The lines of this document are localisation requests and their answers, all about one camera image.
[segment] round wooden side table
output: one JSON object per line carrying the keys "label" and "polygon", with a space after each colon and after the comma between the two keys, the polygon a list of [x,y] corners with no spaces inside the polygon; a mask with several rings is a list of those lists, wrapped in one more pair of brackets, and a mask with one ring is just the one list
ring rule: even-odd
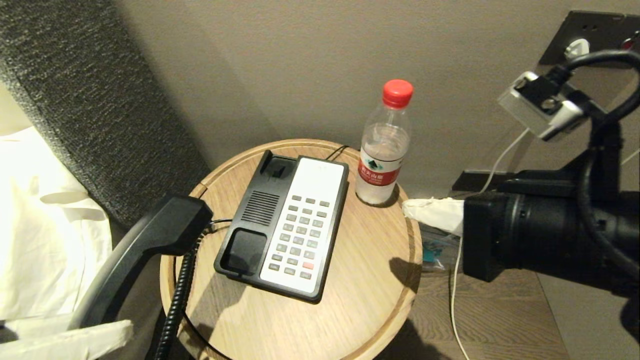
{"label": "round wooden side table", "polygon": [[[339,144],[285,140],[245,151],[222,164],[191,193],[214,218],[232,218],[265,150],[324,159]],[[345,149],[335,161],[349,165],[349,189],[319,304],[259,290],[218,274],[214,259],[226,233],[218,224],[197,255],[179,339],[197,359],[372,359],[406,320],[420,281],[422,240],[398,200],[385,208],[355,195],[359,153]],[[169,308],[181,258],[163,256],[161,296]]]}

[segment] electrical socket panel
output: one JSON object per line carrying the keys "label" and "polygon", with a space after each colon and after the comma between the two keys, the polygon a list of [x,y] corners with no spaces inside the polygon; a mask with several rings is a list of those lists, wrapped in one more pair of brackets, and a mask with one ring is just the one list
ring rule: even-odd
{"label": "electrical socket panel", "polygon": [[[589,52],[620,50],[634,39],[631,50],[640,53],[640,16],[623,13],[571,11],[540,59],[541,65],[555,65],[566,61],[566,48],[578,39],[589,42]],[[629,68],[620,63],[599,63],[595,67]]]}

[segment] white cable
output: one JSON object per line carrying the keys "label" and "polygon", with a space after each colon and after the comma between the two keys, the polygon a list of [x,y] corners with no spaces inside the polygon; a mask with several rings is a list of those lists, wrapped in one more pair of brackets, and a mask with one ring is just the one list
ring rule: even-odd
{"label": "white cable", "polygon": [[462,350],[462,354],[465,356],[466,360],[469,360],[469,356],[465,351],[465,347],[462,346],[462,341],[460,341],[460,337],[458,336],[458,329],[456,328],[456,315],[453,312],[454,309],[454,301],[456,300],[456,279],[458,278],[458,267],[460,265],[460,254],[462,253],[462,239],[460,238],[460,245],[458,245],[458,257],[456,258],[456,267],[453,270],[453,289],[451,290],[451,324],[453,325],[453,334],[456,336],[456,341],[458,342],[458,346],[460,350]]}
{"label": "white cable", "polygon": [[504,149],[504,151],[502,152],[498,160],[496,160],[495,163],[493,164],[493,168],[489,173],[489,178],[486,180],[486,183],[484,184],[482,190],[480,190],[481,193],[483,193],[489,187],[489,184],[491,184],[491,179],[493,179],[493,175],[495,174],[495,169],[498,167],[498,164],[500,163],[500,161],[502,161],[502,158],[511,150],[511,148],[513,148],[518,142],[520,142],[520,140],[522,140],[522,138],[528,132],[529,132],[529,129],[526,129],[525,131],[523,131],[522,134],[520,134],[520,136],[516,138],[516,140],[513,140],[511,145],[509,145],[506,149]]}
{"label": "white cable", "polygon": [[[520,140],[522,140],[522,138],[528,132],[529,132],[529,129],[526,129],[525,131],[523,131],[522,134],[520,134],[520,136],[518,136],[516,138],[516,140],[513,140],[511,145],[509,145],[506,149],[504,149],[504,151],[502,152],[500,157],[498,157],[498,160],[496,160],[495,163],[493,164],[493,168],[491,169],[491,172],[489,173],[489,178],[486,180],[486,183],[482,187],[482,190],[480,190],[481,193],[483,193],[489,187],[489,184],[491,183],[491,180],[493,179],[493,175],[495,174],[495,169],[498,167],[498,164],[500,163],[500,161],[502,161],[502,158],[518,142],[520,142]],[[453,326],[453,334],[456,336],[456,341],[458,342],[458,346],[460,347],[460,350],[462,350],[462,354],[465,356],[466,360],[469,360],[469,356],[467,355],[467,351],[465,351],[465,347],[462,346],[462,341],[460,341],[460,337],[458,336],[458,328],[456,327],[456,315],[455,315],[455,312],[454,312],[454,303],[455,303],[455,300],[456,300],[456,283],[457,283],[457,280],[458,280],[458,267],[460,267],[460,255],[462,255],[462,239],[463,238],[460,238],[460,244],[458,245],[458,256],[456,257],[456,266],[454,267],[454,270],[453,270],[453,289],[451,290],[451,325]]]}
{"label": "white cable", "polygon": [[633,154],[629,155],[626,159],[622,160],[622,162],[620,163],[620,166],[626,164],[629,160],[631,160],[634,156],[638,155],[638,152],[640,152],[640,149],[634,151]]}

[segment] red label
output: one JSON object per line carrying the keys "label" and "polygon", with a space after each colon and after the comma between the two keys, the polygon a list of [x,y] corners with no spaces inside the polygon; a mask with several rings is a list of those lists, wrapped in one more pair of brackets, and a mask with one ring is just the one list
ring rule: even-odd
{"label": "red label", "polygon": [[375,172],[367,168],[360,158],[360,164],[358,164],[358,173],[360,177],[369,184],[376,186],[385,186],[393,183],[400,173],[400,168],[397,168],[390,172]]}

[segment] red bottle cap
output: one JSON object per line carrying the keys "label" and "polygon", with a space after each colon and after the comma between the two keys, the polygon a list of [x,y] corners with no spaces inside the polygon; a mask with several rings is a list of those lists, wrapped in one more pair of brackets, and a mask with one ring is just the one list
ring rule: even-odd
{"label": "red bottle cap", "polygon": [[409,105],[413,95],[413,85],[405,80],[387,81],[382,90],[382,102],[390,108],[401,109]]}

